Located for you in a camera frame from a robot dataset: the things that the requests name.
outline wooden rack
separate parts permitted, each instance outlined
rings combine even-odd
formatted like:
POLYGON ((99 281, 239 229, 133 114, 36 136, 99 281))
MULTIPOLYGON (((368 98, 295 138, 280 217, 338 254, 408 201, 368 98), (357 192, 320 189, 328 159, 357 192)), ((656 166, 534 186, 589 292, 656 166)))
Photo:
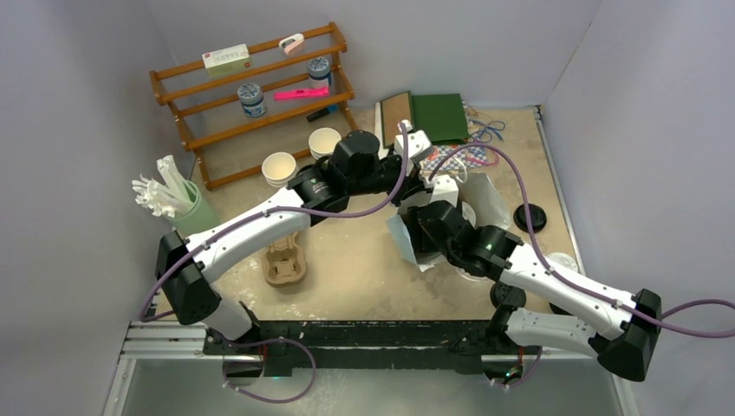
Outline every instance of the wooden rack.
MULTIPOLYGON (((350 128, 357 130, 358 126, 357 123, 354 122, 354 118, 352 117, 352 114, 349 111, 349 107, 347 105, 347 100, 352 100, 354 98, 354 90, 352 89, 352 85, 349 83, 349 80, 347 79, 347 76, 344 74, 344 69, 342 69, 341 61, 340 61, 340 53, 347 52, 347 43, 345 42, 344 36, 342 36, 341 31, 337 27, 337 25, 334 22, 330 22, 327 26, 322 26, 321 28, 316 28, 312 30, 307 30, 303 32, 304 38, 311 38, 316 36, 322 36, 330 34, 333 44, 331 46, 328 46, 324 49, 319 49, 314 52, 305 53, 298 56, 293 56, 287 59, 284 59, 279 62, 274 62, 268 65, 263 65, 262 67, 254 67, 253 69, 249 69, 244 72, 240 72, 233 75, 227 75, 222 78, 217 78, 215 80, 210 80, 198 85, 195 85, 193 87, 189 88, 183 88, 178 91, 172 91, 167 92, 164 88, 162 80, 166 78, 171 78, 174 76, 186 74, 192 71, 204 69, 205 65, 202 61, 195 61, 190 62, 184 65, 180 65, 178 67, 164 69, 162 71, 151 71, 151 84, 153 86, 153 96, 155 97, 156 101, 161 106, 168 106, 171 110, 171 113, 173 114, 173 120, 176 122, 176 126, 179 130, 179 136, 181 138, 181 145, 186 148, 186 150, 190 152, 194 152, 194 155, 197 158, 197 165, 199 166, 199 169, 202 172, 202 179, 204 180, 205 186, 208 190, 212 190, 218 186, 227 185, 230 182, 233 182, 238 179, 247 178, 251 175, 255 175, 257 173, 260 173, 260 166, 253 166, 248 169, 245 169, 241 172, 233 173, 232 175, 225 176, 223 178, 219 179, 212 179, 210 178, 209 173, 207 172, 206 168, 206 162, 203 154, 203 148, 205 146, 208 146, 212 143, 217 143, 222 140, 230 139, 234 136, 237 136, 242 133, 247 133, 249 131, 255 130, 260 127, 265 127, 268 125, 271 125, 273 123, 277 123, 278 121, 286 120, 292 117, 297 117, 302 114, 311 113, 314 112, 320 108, 328 107, 334 104, 337 104, 344 115, 345 119, 347 120, 347 123, 349 124, 350 128), (290 65, 294 65, 300 62, 306 62, 310 59, 316 58, 317 56, 324 56, 324 55, 331 55, 332 56, 332 79, 334 81, 333 85, 335 86, 335 93, 333 95, 330 95, 329 97, 326 97, 324 99, 321 99, 319 101, 311 101, 308 104, 304 104, 303 106, 292 108, 287 111, 283 111, 281 113, 272 114, 267 117, 261 117, 258 119, 254 119, 248 123, 245 123, 241 126, 228 128, 227 130, 218 132, 218 133, 210 133, 206 135, 205 137, 194 137, 194 134, 192 133, 191 128, 189 128, 188 123, 186 123, 185 117, 201 113, 205 110, 209 110, 215 107, 223 106, 225 104, 229 104, 231 102, 238 101, 237 94, 227 95, 226 97, 213 100, 213 101, 207 101, 201 104, 198 104, 196 106, 188 107, 188 108, 181 108, 176 105, 174 100, 182 97, 186 97, 187 95, 192 95, 196 93, 200 93, 202 91, 206 91, 212 88, 221 87, 225 84, 230 84, 236 81, 244 80, 245 78, 249 78, 255 75, 265 74, 270 71, 275 71, 280 68, 285 68, 290 65)), ((258 52, 263 52, 264 50, 273 49, 278 47, 279 39, 274 39, 269 42, 265 43, 259 43, 258 45, 251 45, 248 46, 248 51, 251 55, 254 55, 258 52)), ((300 81, 306 81, 309 78, 309 74, 300 74, 296 76, 292 76, 290 78, 286 78, 284 80, 272 82, 270 84, 262 85, 261 89, 264 93, 286 87, 288 85, 300 82, 300 81)), ((293 153, 294 157, 296 159, 301 159, 309 156, 309 149, 304 149, 300 152, 293 153)))

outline beige tabletop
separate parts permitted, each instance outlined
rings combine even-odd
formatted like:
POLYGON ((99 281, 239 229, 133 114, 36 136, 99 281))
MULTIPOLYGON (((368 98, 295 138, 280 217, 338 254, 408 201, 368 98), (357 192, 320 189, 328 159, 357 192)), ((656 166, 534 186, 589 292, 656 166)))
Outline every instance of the beige tabletop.
MULTIPOLYGON (((546 210, 548 224, 538 234, 542 250, 561 251, 574 257, 533 111, 486 110, 484 113, 494 120, 505 121, 504 141, 494 140, 493 144, 517 164, 530 202, 546 210)), ((354 115, 361 128, 373 131, 373 111, 354 111, 354 115)), ((259 163, 270 153, 303 149, 309 134, 318 127, 332 127, 343 135, 349 131, 340 114, 331 114, 314 123, 307 123, 301 117, 286 120, 207 147, 207 164, 215 178, 235 172, 259 163)), ((311 159, 302 160, 300 166, 311 162, 311 159)), ((521 204, 515 176, 505 163, 501 161, 497 166, 472 171, 488 173, 511 211, 521 204)), ((192 180, 204 190, 198 169, 192 180)), ((275 191, 262 175, 257 175, 213 192, 205 191, 205 195, 225 221, 260 204, 275 191)), ((352 198, 348 211, 365 210, 384 198, 385 195, 352 198)), ((400 257, 385 224, 395 211, 388 205, 364 218, 331 218, 300 233, 297 243, 303 247, 307 272, 295 286, 277 289, 264 281, 260 264, 262 250, 238 263, 215 284, 222 293, 243 301, 264 320, 490 318, 494 311, 489 297, 492 281, 466 280, 448 263, 421 273, 400 257)), ((528 239, 515 225, 510 231, 528 239)), ((531 293, 527 308, 549 311, 548 303, 531 293)), ((159 311, 168 309, 170 306, 162 299, 159 311)))

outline jar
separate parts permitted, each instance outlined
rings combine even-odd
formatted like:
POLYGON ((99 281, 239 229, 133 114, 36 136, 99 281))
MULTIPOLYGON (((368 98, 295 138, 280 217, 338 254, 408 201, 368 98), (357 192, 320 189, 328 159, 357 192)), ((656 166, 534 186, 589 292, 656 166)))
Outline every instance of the jar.
POLYGON ((332 85, 332 68, 324 56, 310 60, 306 65, 306 69, 309 72, 309 81, 313 89, 332 85))
POLYGON ((237 89, 237 97, 248 117, 260 117, 265 114, 263 90, 259 85, 248 83, 237 89))

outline green container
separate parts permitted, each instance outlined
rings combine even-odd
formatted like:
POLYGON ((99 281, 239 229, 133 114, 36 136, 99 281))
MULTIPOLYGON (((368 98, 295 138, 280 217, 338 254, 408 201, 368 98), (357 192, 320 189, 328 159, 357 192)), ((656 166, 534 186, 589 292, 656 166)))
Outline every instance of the green container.
POLYGON ((199 188, 191 181, 186 181, 186 190, 189 192, 189 198, 194 203, 192 208, 185 214, 177 215, 175 218, 167 217, 168 221, 176 227, 179 234, 191 236, 198 232, 207 231, 220 225, 219 215, 211 207, 209 201, 199 188))

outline green folder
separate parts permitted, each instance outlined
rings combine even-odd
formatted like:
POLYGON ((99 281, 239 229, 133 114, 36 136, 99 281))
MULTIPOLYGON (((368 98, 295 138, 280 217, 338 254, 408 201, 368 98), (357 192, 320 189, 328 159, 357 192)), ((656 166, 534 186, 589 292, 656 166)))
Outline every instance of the green folder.
POLYGON ((434 144, 463 144, 470 137, 459 94, 412 95, 413 126, 434 144))

